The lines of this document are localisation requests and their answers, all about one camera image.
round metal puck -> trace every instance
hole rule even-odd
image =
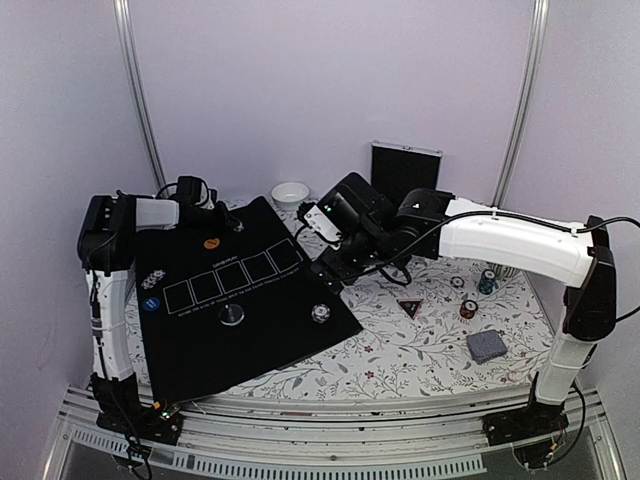
[[[220,310],[220,322],[228,327],[235,327],[244,320],[244,310],[240,305],[231,303]]]
[[[462,305],[460,305],[460,316],[462,318],[466,318],[467,320],[472,319],[477,311],[478,304],[473,300],[465,300],[464,302],[462,302]]]
[[[311,318],[314,322],[324,323],[329,320],[331,316],[331,309],[324,304],[319,304],[313,307],[311,310]]]
[[[453,288],[462,288],[464,287],[464,280],[462,277],[451,277],[451,286]]]

purple wall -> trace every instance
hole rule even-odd
[[[0,478],[31,480],[67,385],[91,369],[84,210],[153,189],[113,3],[3,2],[0,30]]]
[[[374,139],[442,149],[440,187],[490,201],[530,2],[140,0],[132,19],[167,178],[225,196],[369,171]]]
[[[552,2],[507,208],[561,220],[640,217],[638,25],[637,2]],[[640,231],[628,225],[609,231],[622,314],[640,303]],[[536,283],[549,310],[559,313],[558,285]],[[638,366],[636,316],[602,342],[589,368],[630,478],[640,470]]]

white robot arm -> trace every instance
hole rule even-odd
[[[385,275],[387,265],[408,283],[411,255],[482,260],[564,284],[565,318],[529,404],[486,416],[484,428],[500,444],[567,426],[564,401],[575,377],[616,323],[615,266],[601,219],[551,222],[428,189],[413,190],[395,208],[355,173],[317,204],[303,205],[298,218],[330,244],[311,269],[336,292],[363,275]]]
[[[134,244],[137,231],[181,226],[235,230],[215,190],[195,177],[180,177],[169,199],[119,194],[95,196],[78,240],[89,287],[94,337],[91,388],[101,414],[98,425],[126,435],[175,444],[181,420],[176,408],[161,403],[143,407],[127,347],[125,305],[133,290]]]

white table surface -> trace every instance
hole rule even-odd
[[[238,206],[241,202],[230,202]],[[293,213],[278,215],[294,231]],[[314,258],[324,248],[312,233],[300,243]],[[487,265],[468,260],[415,258],[409,264],[413,283],[390,284],[379,274],[346,287],[343,301],[364,330],[285,370],[274,370],[221,395],[293,400],[393,399],[451,395],[527,384],[542,366],[553,340],[550,328],[526,277],[518,273],[499,282],[491,295],[476,285]],[[463,288],[451,286],[462,277]],[[471,320],[459,314],[465,298],[479,310]],[[411,319],[397,300],[422,299]],[[129,353],[138,380],[149,384],[134,293],[126,307]],[[477,365],[465,337],[497,330],[509,348],[505,357]]]

warning triangle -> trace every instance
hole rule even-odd
[[[416,318],[416,315],[420,311],[423,301],[424,300],[398,300],[398,305],[413,319]]]

